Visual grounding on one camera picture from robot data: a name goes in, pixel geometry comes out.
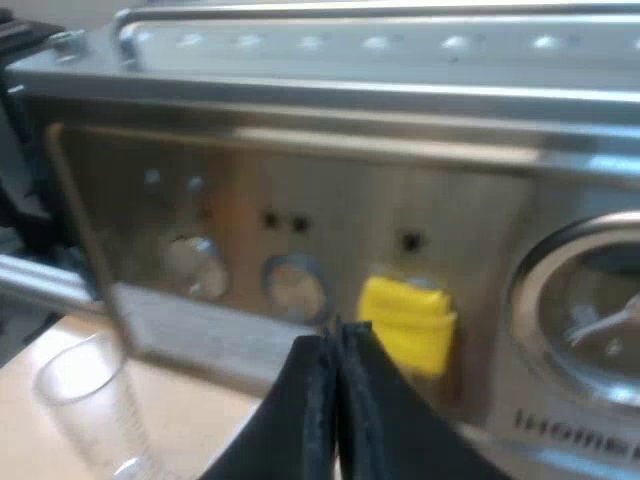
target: small black button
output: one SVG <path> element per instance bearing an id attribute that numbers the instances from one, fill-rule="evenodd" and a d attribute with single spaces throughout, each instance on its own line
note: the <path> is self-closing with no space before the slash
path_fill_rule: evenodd
<path id="1" fill-rule="evenodd" d="M 278 214 L 272 211 L 264 212 L 262 214 L 262 221 L 264 222 L 265 228 L 270 230 L 275 230 L 280 225 Z"/>
<path id="2" fill-rule="evenodd" d="M 305 233 L 309 230 L 309 219 L 302 216 L 295 216 L 291 220 L 291 226 L 295 233 Z"/>
<path id="3" fill-rule="evenodd" d="M 417 252 L 422 247 L 422 235 L 418 232 L 402 234 L 402 248 L 405 252 Z"/>

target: beige countertop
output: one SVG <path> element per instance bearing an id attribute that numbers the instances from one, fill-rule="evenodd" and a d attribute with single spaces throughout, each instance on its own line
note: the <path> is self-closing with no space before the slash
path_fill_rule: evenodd
<path id="1" fill-rule="evenodd" d="M 0 369 L 0 465 L 12 480 L 92 480 L 33 393 L 38 368 L 108 325 L 65 317 Z M 151 446 L 178 478 L 193 478 L 228 444 L 259 399 L 155 365 L 127 370 Z"/>

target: measuring cup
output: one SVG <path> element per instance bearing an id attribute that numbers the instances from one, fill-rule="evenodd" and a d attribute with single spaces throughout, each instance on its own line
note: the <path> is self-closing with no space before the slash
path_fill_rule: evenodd
<path id="1" fill-rule="evenodd" d="M 44 365 L 34 388 L 97 480 L 164 478 L 151 456 L 124 363 L 114 337 L 98 333 Z"/>

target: gauge needle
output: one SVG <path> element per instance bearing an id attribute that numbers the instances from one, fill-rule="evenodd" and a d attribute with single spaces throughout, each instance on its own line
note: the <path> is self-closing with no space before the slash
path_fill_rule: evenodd
<path id="1" fill-rule="evenodd" d="M 572 346 L 575 346 L 580 340 L 594 332 L 599 332 L 606 328 L 626 322 L 627 320 L 640 321 L 640 293 L 637 293 L 627 302 L 625 307 L 608 317 L 598 320 L 596 323 L 579 328 L 567 337 Z"/>

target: pressure gauge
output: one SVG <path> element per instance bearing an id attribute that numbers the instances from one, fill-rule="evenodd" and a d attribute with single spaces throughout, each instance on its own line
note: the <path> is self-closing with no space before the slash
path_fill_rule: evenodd
<path id="1" fill-rule="evenodd" d="M 262 283 L 276 313 L 288 320 L 315 325 L 323 322 L 331 310 L 320 267 L 305 255 L 270 258 Z"/>
<path id="2" fill-rule="evenodd" d="M 165 264 L 176 288 L 192 298 L 216 300 L 227 290 L 227 267 L 208 238 L 174 240 L 166 250 Z"/>
<path id="3" fill-rule="evenodd" d="M 640 213 L 563 230 L 523 263 L 512 332 L 555 380 L 640 406 Z"/>

